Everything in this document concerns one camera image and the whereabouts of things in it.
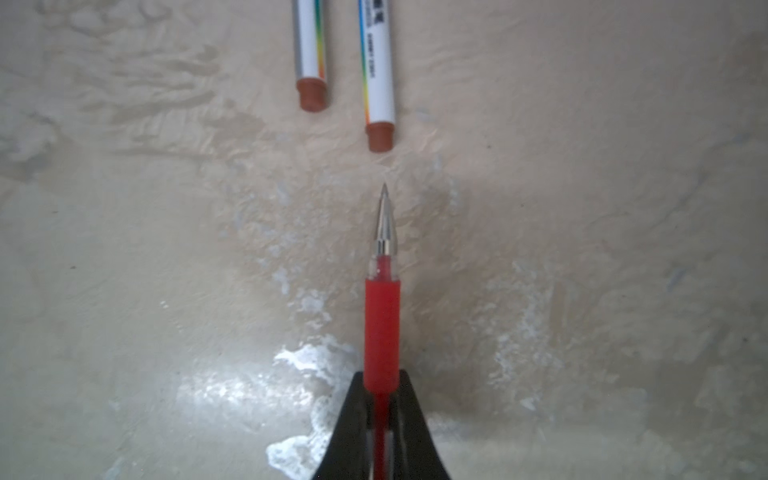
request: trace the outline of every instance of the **white marker barrel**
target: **white marker barrel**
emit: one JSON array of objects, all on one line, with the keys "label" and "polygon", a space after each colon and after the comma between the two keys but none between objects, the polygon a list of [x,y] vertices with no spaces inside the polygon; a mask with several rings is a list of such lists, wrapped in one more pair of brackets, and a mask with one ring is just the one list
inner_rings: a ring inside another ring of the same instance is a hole
[{"label": "white marker barrel", "polygon": [[321,111],[328,90],[323,0],[293,0],[293,49],[301,108]]},{"label": "white marker barrel", "polygon": [[395,87],[389,42],[389,0],[358,0],[357,3],[368,148],[374,152],[390,151],[395,132]]}]

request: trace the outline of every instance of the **colorful gradient stripe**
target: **colorful gradient stripe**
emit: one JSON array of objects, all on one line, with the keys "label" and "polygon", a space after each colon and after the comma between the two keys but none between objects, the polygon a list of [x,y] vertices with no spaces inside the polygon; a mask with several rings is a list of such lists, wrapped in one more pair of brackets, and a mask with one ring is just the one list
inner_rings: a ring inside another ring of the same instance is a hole
[{"label": "colorful gradient stripe", "polygon": [[322,0],[315,0],[315,36],[317,37],[317,71],[323,80],[326,79],[326,59],[323,58],[323,6]]},{"label": "colorful gradient stripe", "polygon": [[368,75],[366,73],[366,32],[362,29],[362,1],[357,0],[357,10],[360,16],[360,57],[362,58],[362,104],[366,110],[366,125],[371,123],[368,112]]}]

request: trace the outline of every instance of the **red rubber grip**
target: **red rubber grip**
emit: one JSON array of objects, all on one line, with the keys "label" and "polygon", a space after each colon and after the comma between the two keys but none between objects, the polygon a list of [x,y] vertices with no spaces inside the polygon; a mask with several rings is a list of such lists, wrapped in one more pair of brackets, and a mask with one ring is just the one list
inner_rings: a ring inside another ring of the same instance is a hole
[{"label": "red rubber grip", "polygon": [[366,280],[366,347],[362,383],[388,395],[400,385],[400,282]]}]

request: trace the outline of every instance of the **brown marker end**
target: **brown marker end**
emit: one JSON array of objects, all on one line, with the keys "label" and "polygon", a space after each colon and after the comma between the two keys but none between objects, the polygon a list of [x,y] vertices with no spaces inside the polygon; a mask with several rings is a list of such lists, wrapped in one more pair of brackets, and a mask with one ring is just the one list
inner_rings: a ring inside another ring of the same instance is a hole
[{"label": "brown marker end", "polygon": [[319,78],[301,78],[296,82],[299,91],[299,105],[304,111],[322,111],[328,106],[326,103],[326,82]]},{"label": "brown marker end", "polygon": [[395,125],[387,121],[366,125],[368,134],[368,149],[374,153],[382,154],[392,150],[395,138]]}]

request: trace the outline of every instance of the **metal pen tip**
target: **metal pen tip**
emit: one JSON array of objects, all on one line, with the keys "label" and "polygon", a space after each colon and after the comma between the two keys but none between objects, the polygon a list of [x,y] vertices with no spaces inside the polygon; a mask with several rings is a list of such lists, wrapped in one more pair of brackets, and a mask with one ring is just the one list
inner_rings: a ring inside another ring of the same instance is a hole
[{"label": "metal pen tip", "polygon": [[376,216],[376,232],[374,233],[374,254],[378,257],[397,254],[395,218],[392,215],[392,203],[389,201],[389,190],[387,190],[386,184],[382,186],[382,195],[379,198],[379,214]]}]

